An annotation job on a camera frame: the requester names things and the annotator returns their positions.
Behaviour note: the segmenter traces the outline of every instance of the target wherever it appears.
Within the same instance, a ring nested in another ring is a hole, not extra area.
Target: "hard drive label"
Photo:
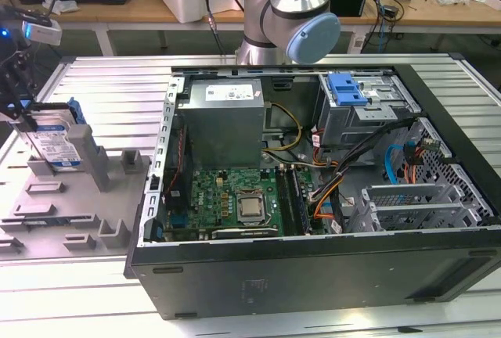
[[[251,84],[209,85],[205,88],[206,101],[251,101],[254,91]]]
[[[56,167],[74,167],[81,163],[74,145],[66,140],[67,131],[63,125],[40,125],[31,133],[31,140],[38,152]]]

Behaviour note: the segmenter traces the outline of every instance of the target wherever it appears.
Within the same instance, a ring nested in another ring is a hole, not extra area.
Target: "aluminum extrusion table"
[[[329,56],[322,63],[408,63],[501,174],[501,97],[470,64],[449,55]],[[152,155],[171,68],[231,65],[218,56],[78,58],[61,64],[39,99],[80,101],[98,145],[110,155],[136,147]],[[16,134],[0,150],[0,216],[29,169]],[[122,275],[125,257],[0,262],[0,335],[416,336],[501,335],[501,271],[450,303],[367,307],[279,315],[163,321],[139,281]]]

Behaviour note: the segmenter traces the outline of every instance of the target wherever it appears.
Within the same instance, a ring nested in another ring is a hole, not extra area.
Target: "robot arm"
[[[341,32],[330,0],[245,0],[245,9],[238,64],[316,63]]]

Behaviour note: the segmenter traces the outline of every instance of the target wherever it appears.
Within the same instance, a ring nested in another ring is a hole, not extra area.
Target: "motherboard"
[[[301,168],[194,171],[190,209],[170,216],[168,232],[184,240],[305,235],[312,190],[312,176]]]

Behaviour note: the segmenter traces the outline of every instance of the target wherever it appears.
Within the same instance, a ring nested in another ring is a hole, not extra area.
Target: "blue plastic latch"
[[[73,97],[70,98],[68,101],[67,105],[69,107],[72,107],[74,109],[75,114],[77,115],[75,121],[77,124],[87,124],[84,118],[84,113],[81,110],[80,103],[78,101],[75,101]]]
[[[350,74],[328,74],[327,77],[338,106],[366,106],[369,102]]]

